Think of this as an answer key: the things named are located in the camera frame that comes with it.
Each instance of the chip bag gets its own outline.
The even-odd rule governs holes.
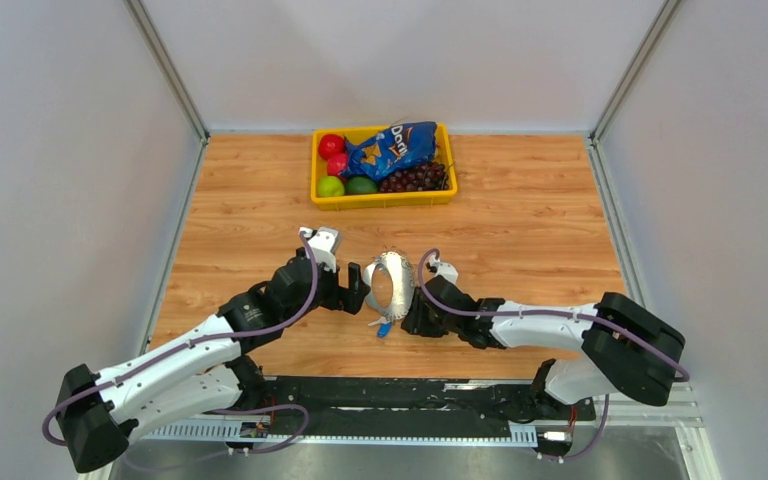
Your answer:
[[[430,162],[437,148],[436,132],[435,122],[404,123],[358,145],[346,142],[349,162],[343,176],[366,175],[380,182],[393,172]]]

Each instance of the white wall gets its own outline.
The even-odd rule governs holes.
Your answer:
[[[685,2],[605,147],[723,478],[768,478],[768,2]]]
[[[42,418],[137,352],[197,153],[122,2],[0,2],[0,478],[75,478]]]
[[[662,0],[147,0],[211,129],[595,126]]]

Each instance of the red grapes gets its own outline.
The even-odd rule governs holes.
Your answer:
[[[429,162],[399,170],[381,181],[380,193],[448,190],[449,174],[442,163]]]

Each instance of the yellow basket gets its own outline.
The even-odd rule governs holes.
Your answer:
[[[452,147],[449,145],[449,131],[446,125],[437,124],[436,140],[440,155],[436,161],[446,166],[449,173],[449,189],[430,192],[373,193],[368,195],[345,195],[342,197],[320,197],[316,195],[316,183],[327,175],[326,163],[317,152],[319,141],[329,133],[342,135],[353,144],[358,144],[376,133],[390,128],[379,127],[329,128],[313,132],[313,145],[310,160],[310,199],[320,210],[348,210],[350,208],[397,207],[402,205],[438,205],[449,203],[458,193],[458,180],[452,160]]]

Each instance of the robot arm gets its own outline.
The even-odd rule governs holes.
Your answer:
[[[532,383],[538,400],[549,400],[548,395],[572,405],[613,392],[647,405],[663,406],[669,400],[684,337],[628,297],[605,293],[599,303],[573,307],[473,300],[455,286],[458,275],[452,265],[434,256],[424,266],[434,277],[414,290],[411,310],[402,322],[408,333],[440,337],[452,332],[480,349],[528,345],[582,353],[575,360],[543,363]],[[617,329],[649,348],[617,334]]]
[[[281,325],[289,326],[291,318],[314,308],[360,311],[369,287],[354,263],[348,267],[348,287],[339,286],[339,232],[303,228],[300,234],[313,261],[300,248],[271,280],[234,296],[166,345],[95,373],[80,365],[64,376],[57,402],[68,405],[55,415],[63,440],[53,441],[68,447],[79,473],[115,460],[130,443],[159,426],[209,410],[255,406],[263,378],[248,352],[280,338]],[[313,264],[318,274],[311,293]],[[77,398],[88,390],[95,392]],[[47,432],[47,423],[43,428]]]

